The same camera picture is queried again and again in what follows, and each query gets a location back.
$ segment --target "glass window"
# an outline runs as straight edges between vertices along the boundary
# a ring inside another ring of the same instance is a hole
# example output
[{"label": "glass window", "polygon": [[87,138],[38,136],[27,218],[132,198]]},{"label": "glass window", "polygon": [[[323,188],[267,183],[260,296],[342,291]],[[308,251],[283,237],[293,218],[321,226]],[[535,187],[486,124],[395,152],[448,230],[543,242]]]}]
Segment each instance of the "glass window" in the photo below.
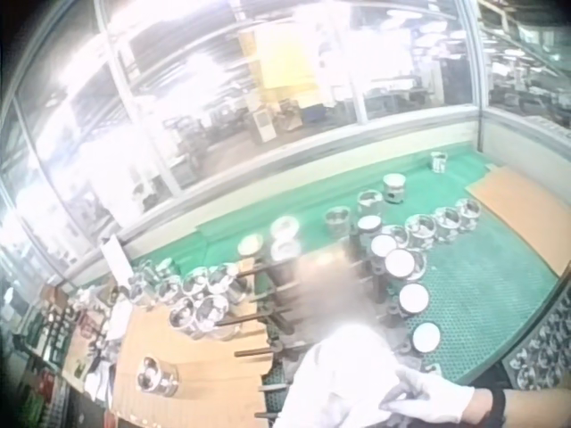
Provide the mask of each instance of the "glass window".
[{"label": "glass window", "polygon": [[569,135],[571,32],[546,4],[518,11],[480,1],[490,105]]},{"label": "glass window", "polygon": [[57,24],[18,96],[46,175],[92,242],[170,198],[119,98],[92,2],[76,2]]},{"label": "glass window", "polygon": [[182,187],[355,121],[323,4],[107,0],[145,124]]},{"label": "glass window", "polygon": [[44,250],[64,270],[93,247],[71,224],[53,189],[42,177],[12,106],[3,127],[3,143],[0,173],[6,190]]},{"label": "glass window", "polygon": [[354,5],[344,37],[370,119],[472,103],[466,31],[454,3]]}]

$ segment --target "wrist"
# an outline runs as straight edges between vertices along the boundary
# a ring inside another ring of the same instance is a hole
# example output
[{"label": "wrist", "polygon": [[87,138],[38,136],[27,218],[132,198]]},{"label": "wrist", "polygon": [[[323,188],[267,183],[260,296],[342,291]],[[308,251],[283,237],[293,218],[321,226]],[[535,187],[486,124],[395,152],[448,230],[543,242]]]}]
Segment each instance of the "wrist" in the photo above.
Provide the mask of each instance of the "wrist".
[{"label": "wrist", "polygon": [[492,410],[493,398],[490,390],[475,390],[472,399],[462,413],[461,420],[468,424],[480,424]]}]

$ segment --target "hand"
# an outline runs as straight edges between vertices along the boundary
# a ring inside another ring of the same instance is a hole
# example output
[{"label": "hand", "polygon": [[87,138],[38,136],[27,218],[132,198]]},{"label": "hand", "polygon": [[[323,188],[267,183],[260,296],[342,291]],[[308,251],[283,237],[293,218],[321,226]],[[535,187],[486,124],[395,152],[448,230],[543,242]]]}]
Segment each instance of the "hand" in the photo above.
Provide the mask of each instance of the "hand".
[{"label": "hand", "polygon": [[[379,408],[431,424],[459,423],[474,396],[474,388],[459,386],[437,374],[420,373],[399,366],[396,374],[401,384],[387,394]],[[404,392],[414,398],[396,399]]]}]

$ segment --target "wooden board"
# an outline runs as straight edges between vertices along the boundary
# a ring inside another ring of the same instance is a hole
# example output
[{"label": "wooden board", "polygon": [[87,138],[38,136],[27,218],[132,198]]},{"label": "wooden board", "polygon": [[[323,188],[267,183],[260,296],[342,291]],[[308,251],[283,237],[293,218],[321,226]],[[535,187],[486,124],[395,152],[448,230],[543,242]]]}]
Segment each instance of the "wooden board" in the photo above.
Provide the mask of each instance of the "wooden board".
[{"label": "wooden board", "polygon": [[[246,269],[252,260],[241,265]],[[246,315],[255,310],[255,304],[244,302],[235,312]],[[113,413],[149,427],[267,426],[253,414],[265,411],[264,396],[258,387],[261,376],[271,369],[272,358],[234,357],[237,350],[267,347],[265,326],[257,321],[244,323],[240,334],[229,342],[206,338],[193,341],[169,327],[168,315],[165,307],[149,312],[133,310],[117,364]],[[135,375],[146,355],[177,366],[180,385],[172,398],[136,390]]]},{"label": "wooden board", "polygon": [[571,260],[568,205],[507,167],[493,169],[468,191],[518,233],[558,276],[563,274]]}]

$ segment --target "green perforated mat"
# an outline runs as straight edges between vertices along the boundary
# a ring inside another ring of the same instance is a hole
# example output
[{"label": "green perforated mat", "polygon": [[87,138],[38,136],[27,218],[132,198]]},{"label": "green perforated mat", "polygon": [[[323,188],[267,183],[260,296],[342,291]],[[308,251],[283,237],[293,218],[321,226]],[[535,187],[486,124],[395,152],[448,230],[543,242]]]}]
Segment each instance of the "green perforated mat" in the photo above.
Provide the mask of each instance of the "green perforated mat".
[{"label": "green perforated mat", "polygon": [[[282,193],[217,218],[198,232],[153,252],[146,258],[172,257],[183,273],[201,264],[236,259],[240,239],[253,232],[268,235],[270,223],[284,214],[296,216],[305,252],[332,243],[323,221],[335,205],[356,205],[360,191],[382,189],[383,175],[407,176],[407,196],[402,205],[387,205],[384,221],[402,224],[417,213],[432,213],[468,197],[465,187],[484,176],[489,161],[462,144],[450,147],[445,174],[432,173],[427,153],[381,162]],[[429,269],[422,283],[431,294],[428,310],[412,318],[438,324],[443,332],[440,347],[426,357],[439,363],[443,375],[469,382],[503,352],[550,297],[556,277],[537,254],[492,213],[485,212],[476,231],[461,235],[452,244],[437,244],[428,253]],[[265,383],[279,383],[279,366]],[[268,411],[281,408],[284,392],[267,394]]]}]

